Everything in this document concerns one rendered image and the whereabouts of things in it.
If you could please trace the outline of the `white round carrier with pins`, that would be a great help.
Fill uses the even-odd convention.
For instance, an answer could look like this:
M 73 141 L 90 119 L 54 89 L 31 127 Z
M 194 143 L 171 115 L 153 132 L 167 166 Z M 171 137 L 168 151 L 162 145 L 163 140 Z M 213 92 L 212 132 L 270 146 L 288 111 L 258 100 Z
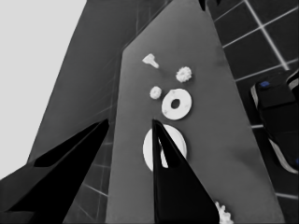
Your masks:
M 172 102 L 179 100 L 177 108 L 172 107 Z M 162 112 L 164 116 L 171 120 L 184 118 L 192 108 L 192 97 L 183 89 L 171 90 L 163 99 Z

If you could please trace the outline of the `large thick white disc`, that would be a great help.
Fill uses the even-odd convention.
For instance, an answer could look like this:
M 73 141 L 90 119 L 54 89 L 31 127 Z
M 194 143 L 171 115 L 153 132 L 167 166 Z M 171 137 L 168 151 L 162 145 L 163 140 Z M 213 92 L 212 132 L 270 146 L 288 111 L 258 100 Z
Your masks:
M 179 151 L 183 155 L 184 158 L 187 158 L 187 145 L 185 142 L 184 137 L 182 136 L 181 132 L 174 128 L 173 126 L 164 125 L 165 129 L 171 136 L 172 140 L 177 145 Z M 143 142 L 143 157 L 145 163 L 147 164 L 148 168 L 153 171 L 153 159 L 152 159 L 152 130 L 149 130 L 145 136 Z

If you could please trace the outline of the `medium white gear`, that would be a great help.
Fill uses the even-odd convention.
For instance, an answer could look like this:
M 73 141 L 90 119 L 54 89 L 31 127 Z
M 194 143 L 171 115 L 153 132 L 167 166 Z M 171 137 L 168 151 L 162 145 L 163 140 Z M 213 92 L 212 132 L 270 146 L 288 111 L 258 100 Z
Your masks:
M 192 70 L 188 66 L 181 67 L 176 74 L 176 79 L 181 83 L 188 81 L 191 77 Z

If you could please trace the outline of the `small white gear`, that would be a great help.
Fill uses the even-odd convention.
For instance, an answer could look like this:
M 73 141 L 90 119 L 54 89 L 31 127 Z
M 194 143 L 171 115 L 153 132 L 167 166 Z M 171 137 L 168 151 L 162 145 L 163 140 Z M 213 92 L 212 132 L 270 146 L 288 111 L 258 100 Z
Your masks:
M 215 202 L 215 205 L 219 212 L 220 224 L 234 224 L 231 214 L 226 211 L 226 207 L 224 205 L 220 205 L 219 202 Z
M 161 94 L 162 94 L 162 89 L 158 86 L 153 87 L 149 92 L 149 96 L 151 99 L 159 99 Z

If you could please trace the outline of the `dark robot body with pale edges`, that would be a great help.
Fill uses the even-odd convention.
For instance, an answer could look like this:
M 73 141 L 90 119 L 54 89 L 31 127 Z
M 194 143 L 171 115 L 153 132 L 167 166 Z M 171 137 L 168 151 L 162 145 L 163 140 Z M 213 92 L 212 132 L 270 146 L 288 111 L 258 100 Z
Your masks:
M 250 95 L 280 165 L 299 170 L 299 68 L 257 81 Z

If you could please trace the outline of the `small white T-shaped piece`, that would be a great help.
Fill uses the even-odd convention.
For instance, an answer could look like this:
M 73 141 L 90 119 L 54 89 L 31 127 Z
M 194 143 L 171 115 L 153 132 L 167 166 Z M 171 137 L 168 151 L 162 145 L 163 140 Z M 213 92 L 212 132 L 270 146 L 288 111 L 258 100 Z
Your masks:
M 159 64 L 157 64 L 155 62 L 155 56 L 153 54 L 149 54 L 147 55 L 143 60 L 142 60 L 143 63 L 145 64 L 149 64 L 151 66 L 153 66 L 154 68 L 159 68 Z

